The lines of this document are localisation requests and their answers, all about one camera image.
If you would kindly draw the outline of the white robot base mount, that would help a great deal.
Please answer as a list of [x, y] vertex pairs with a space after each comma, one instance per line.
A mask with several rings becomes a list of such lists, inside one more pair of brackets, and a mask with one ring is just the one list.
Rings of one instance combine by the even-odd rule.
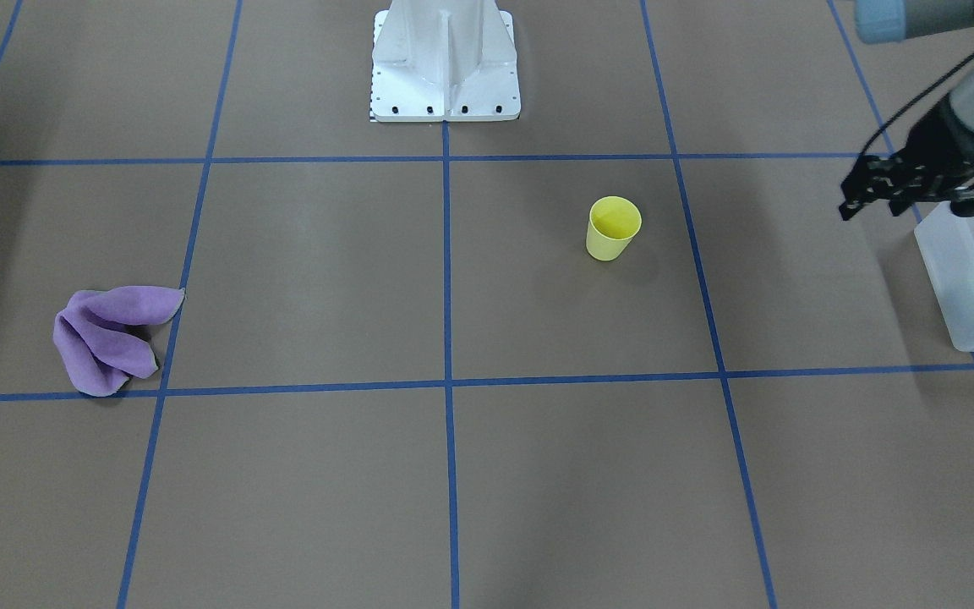
[[495, 1], [393, 1], [375, 13], [369, 117], [512, 121], [522, 114], [514, 18]]

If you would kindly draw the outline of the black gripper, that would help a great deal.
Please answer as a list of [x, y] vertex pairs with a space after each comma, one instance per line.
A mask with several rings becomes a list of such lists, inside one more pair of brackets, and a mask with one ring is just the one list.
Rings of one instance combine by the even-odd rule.
[[911, 128], [903, 150], [858, 156], [841, 193], [845, 222], [879, 201], [894, 218], [921, 200], [949, 200], [952, 215], [974, 218], [974, 128], [943, 99]]

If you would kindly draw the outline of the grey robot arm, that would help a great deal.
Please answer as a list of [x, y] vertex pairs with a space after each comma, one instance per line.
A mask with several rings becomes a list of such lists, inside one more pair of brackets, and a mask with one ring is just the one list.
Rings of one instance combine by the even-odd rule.
[[[904, 42], [974, 28], [974, 1], [858, 1], [854, 20], [856, 35], [867, 45]], [[843, 220], [878, 201], [894, 216], [916, 203], [947, 203], [958, 218], [974, 218], [974, 51], [913, 96], [894, 119], [936, 92], [940, 98], [913, 124], [900, 150], [870, 154], [888, 124], [862, 147], [841, 184]]]

